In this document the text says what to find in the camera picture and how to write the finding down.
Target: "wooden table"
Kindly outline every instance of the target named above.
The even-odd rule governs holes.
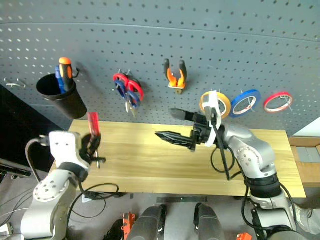
[[[225,174],[216,172],[210,164],[214,147],[197,145],[195,152],[172,145],[155,135],[156,131],[173,131],[190,135],[191,126],[159,125],[145,123],[100,122],[102,141],[99,156],[106,157],[100,170],[92,164],[83,187],[114,183],[123,193],[168,193],[244,196],[246,188],[242,175],[231,181]],[[74,120],[70,131],[82,136],[89,132],[88,122]],[[305,198],[293,153],[285,131],[258,130],[252,132],[268,142],[276,155],[278,177],[294,198]],[[230,163],[231,154],[227,153]],[[220,152],[214,162],[223,169]],[[238,172],[237,164],[230,172]],[[95,189],[111,192],[114,188],[101,186]]]

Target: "scissors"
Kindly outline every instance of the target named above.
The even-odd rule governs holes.
[[[144,91],[141,85],[136,80],[131,80],[123,73],[116,73],[113,75],[115,88],[118,90],[121,97],[125,100],[125,109],[128,113],[131,111],[132,115],[136,117],[136,111],[144,99]]]

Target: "gray pegboard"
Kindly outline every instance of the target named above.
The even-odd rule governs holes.
[[[231,101],[241,91],[259,90],[255,112],[226,118],[250,128],[292,135],[320,115],[317,0],[21,0],[0,7],[1,78],[22,79],[26,89],[10,91],[64,129],[71,121],[36,91],[38,79],[53,73],[62,56],[81,70],[78,91],[103,121],[183,125],[168,109],[198,111],[208,90]],[[182,95],[168,88],[165,58],[174,69],[180,59],[186,62]],[[144,88],[136,119],[113,91],[118,69],[130,69]],[[262,102],[279,91],[293,95],[292,112],[264,112]]]

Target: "yellow tape roll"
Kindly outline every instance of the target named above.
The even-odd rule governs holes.
[[[211,93],[211,91],[207,91],[200,98],[199,107],[203,113],[205,113],[204,107],[202,106],[202,103],[204,102],[204,97],[209,95],[210,93]],[[227,96],[224,95],[223,93],[217,92],[217,95],[218,95],[218,100],[220,102],[222,102],[222,104],[224,105],[224,111],[221,113],[221,118],[224,119],[224,118],[228,117],[228,115],[231,111],[231,102],[230,102],[229,98],[227,98]]]

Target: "black pen holder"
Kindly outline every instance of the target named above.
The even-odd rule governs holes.
[[[87,113],[74,81],[69,91],[61,93],[56,75],[50,74],[37,82],[36,89],[45,100],[50,101],[69,119],[79,119]]]

